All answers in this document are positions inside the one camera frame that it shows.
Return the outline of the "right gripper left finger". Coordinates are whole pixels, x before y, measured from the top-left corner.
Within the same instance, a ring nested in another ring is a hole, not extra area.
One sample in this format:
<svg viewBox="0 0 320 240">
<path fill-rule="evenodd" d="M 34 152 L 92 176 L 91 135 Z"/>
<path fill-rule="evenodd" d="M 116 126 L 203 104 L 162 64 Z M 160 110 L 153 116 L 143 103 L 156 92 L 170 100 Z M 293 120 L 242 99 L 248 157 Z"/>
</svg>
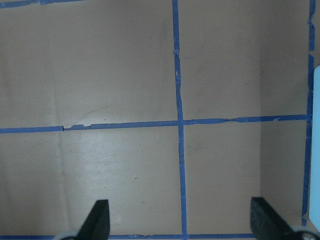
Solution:
<svg viewBox="0 0 320 240">
<path fill-rule="evenodd" d="M 74 240 L 107 240 L 110 235 L 110 208 L 107 199 L 97 200 Z"/>
</svg>

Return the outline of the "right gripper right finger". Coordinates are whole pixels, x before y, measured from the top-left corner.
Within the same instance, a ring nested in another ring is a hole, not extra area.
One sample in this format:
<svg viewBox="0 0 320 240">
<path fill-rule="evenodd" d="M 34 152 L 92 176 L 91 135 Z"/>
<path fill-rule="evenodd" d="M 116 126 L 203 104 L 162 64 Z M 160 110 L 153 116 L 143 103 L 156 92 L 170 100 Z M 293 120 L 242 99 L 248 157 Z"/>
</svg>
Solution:
<svg viewBox="0 0 320 240">
<path fill-rule="evenodd" d="M 257 240 L 302 240 L 263 197 L 250 200 L 250 229 Z"/>
</svg>

